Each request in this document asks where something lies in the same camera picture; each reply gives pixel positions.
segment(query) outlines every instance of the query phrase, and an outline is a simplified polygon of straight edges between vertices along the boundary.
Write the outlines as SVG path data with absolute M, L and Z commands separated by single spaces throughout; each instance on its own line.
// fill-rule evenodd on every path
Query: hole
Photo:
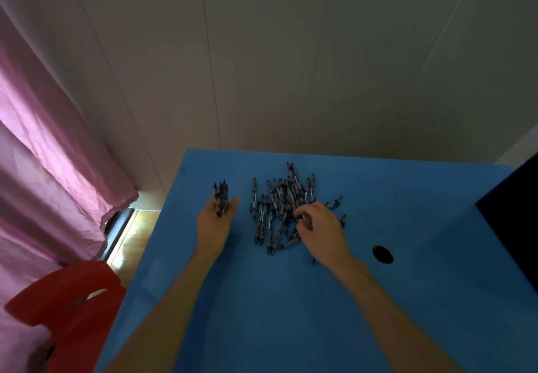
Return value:
M 383 264 L 390 264 L 394 262 L 394 257 L 387 248 L 382 245 L 374 245 L 372 247 L 373 256 L 377 261 L 381 261 Z

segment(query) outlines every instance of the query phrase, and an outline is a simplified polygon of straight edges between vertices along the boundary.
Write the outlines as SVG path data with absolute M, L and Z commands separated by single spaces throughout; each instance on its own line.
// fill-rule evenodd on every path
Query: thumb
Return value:
M 299 219 L 297 222 L 297 231 L 299 232 L 299 235 L 301 238 L 308 238 L 312 232 L 308 229 L 308 226 L 306 225 L 306 222 L 304 219 Z
M 236 213 L 237 208 L 239 207 L 239 198 L 233 198 L 228 207 L 226 208 L 226 213 L 224 214 L 226 217 L 232 218 L 233 215 Z

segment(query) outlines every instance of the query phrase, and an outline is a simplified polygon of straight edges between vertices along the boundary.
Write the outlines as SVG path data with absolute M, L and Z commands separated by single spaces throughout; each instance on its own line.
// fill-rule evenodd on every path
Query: right hand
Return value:
M 335 268 L 353 262 L 340 220 L 327 207 L 315 202 L 300 206 L 293 214 L 307 214 L 312 218 L 312 231 L 303 219 L 299 220 L 297 231 L 316 260 L 333 272 Z

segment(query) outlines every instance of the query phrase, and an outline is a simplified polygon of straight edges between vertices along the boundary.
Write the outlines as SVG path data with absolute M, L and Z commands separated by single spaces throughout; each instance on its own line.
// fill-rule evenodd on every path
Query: red plastic chair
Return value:
M 86 300 L 100 289 L 106 291 Z M 47 373 L 92 372 L 125 296 L 104 261 L 71 265 L 44 276 L 5 305 L 26 325 L 46 326 L 54 341 Z

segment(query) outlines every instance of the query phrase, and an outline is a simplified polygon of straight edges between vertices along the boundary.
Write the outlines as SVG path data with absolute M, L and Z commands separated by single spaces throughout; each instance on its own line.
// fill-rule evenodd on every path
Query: white wall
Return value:
M 188 147 L 495 162 L 538 122 L 538 0 L 1 1 L 145 208 Z

